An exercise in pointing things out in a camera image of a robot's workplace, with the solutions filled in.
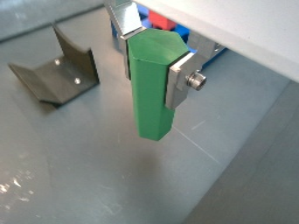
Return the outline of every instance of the screw head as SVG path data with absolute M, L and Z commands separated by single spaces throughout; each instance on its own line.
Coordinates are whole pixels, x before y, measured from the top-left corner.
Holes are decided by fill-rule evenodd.
M 197 91 L 201 91 L 208 82 L 208 77 L 197 71 L 188 79 L 188 86 L 193 87 Z

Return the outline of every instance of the gray table surface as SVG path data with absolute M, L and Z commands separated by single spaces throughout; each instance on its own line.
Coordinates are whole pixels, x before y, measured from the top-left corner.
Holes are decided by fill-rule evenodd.
M 182 223 L 289 79 L 228 51 L 154 142 L 137 134 L 106 10 L 59 27 L 91 46 L 102 84 L 61 108 L 41 104 L 7 63 L 38 67 L 61 56 L 53 29 L 0 45 L 0 223 Z

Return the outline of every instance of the scratch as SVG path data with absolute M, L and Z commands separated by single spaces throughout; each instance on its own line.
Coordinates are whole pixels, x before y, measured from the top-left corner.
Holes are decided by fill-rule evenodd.
M 114 188 L 113 187 L 109 187 L 109 186 L 106 186 L 106 185 L 99 185 L 102 188 L 105 188 L 105 189 L 109 189 L 109 190 L 113 190 Z
M 206 120 L 202 121 L 198 125 L 196 125 L 192 130 L 197 130 L 204 124 L 206 123 Z
M 103 201 L 99 201 L 101 202 L 101 204 L 103 205 L 103 207 L 107 209 L 107 211 L 110 212 L 110 214 L 113 214 L 113 215 L 117 215 L 122 210 L 123 210 L 123 207 L 119 205 L 119 204 L 114 204 L 113 205 L 113 208 L 110 207 L 110 206 L 107 206 L 105 203 L 103 203 Z
M 185 138 L 201 149 L 201 151 L 218 163 L 221 161 L 174 127 L 174 129 L 185 136 Z

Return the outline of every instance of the red object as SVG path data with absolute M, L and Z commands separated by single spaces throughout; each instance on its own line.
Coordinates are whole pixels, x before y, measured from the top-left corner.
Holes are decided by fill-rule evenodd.
M 161 14 L 150 10 L 149 20 L 154 25 L 154 28 L 161 28 L 166 31 L 170 31 L 177 26 L 177 23 L 169 18 L 164 17 Z

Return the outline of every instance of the metal clamp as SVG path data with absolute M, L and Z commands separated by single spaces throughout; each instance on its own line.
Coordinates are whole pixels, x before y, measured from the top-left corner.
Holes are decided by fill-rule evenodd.
M 225 46 L 204 37 L 200 33 L 192 32 L 189 45 L 198 52 L 190 52 L 172 67 L 169 72 L 169 83 L 166 92 L 166 107 L 177 109 L 188 98 L 190 88 L 201 90 L 208 78 L 201 73 L 202 66 L 224 50 Z
M 127 40 L 146 28 L 138 13 L 137 3 L 131 0 L 106 0 L 107 13 L 118 32 L 119 49 L 125 54 L 126 77 L 131 80 L 127 58 Z

